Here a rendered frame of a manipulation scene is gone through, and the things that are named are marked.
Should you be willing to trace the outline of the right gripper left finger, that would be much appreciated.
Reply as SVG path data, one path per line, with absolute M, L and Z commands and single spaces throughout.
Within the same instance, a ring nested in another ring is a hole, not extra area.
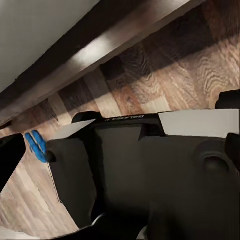
M 22 133 L 0 138 L 0 192 L 26 152 Z

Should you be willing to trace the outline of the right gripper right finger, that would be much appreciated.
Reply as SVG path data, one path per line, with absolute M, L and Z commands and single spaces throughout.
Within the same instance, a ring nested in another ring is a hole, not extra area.
M 229 133 L 227 135 L 224 151 L 240 172 L 240 135 L 235 133 Z

